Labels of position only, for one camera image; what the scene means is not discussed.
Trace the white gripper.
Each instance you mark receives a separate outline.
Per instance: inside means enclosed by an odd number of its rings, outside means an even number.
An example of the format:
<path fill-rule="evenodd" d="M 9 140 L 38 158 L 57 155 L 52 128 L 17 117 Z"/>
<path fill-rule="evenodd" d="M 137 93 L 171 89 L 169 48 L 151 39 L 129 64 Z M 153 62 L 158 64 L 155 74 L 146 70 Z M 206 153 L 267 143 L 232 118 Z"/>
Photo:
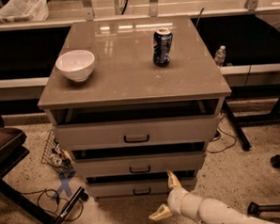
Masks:
<path fill-rule="evenodd" d="M 149 219 L 159 221 L 175 214 L 190 218 L 194 222 L 199 222 L 198 208 L 203 199 L 181 188 L 178 177 L 171 170 L 166 173 L 168 174 L 168 187 L 172 189 L 167 199 L 167 205 L 160 205 L 157 211 L 149 216 Z"/>

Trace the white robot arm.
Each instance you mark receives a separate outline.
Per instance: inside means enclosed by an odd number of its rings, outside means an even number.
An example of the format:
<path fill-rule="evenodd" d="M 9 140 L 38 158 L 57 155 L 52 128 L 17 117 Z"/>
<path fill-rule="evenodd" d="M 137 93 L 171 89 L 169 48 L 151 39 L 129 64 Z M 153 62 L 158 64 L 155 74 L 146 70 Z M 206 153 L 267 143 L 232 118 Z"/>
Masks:
<path fill-rule="evenodd" d="M 172 215 L 190 218 L 197 224 L 276 224 L 241 214 L 224 202 L 212 198 L 201 198 L 182 188 L 178 177 L 171 171 L 168 174 L 167 204 L 162 204 L 149 216 L 150 220 L 162 220 Z"/>

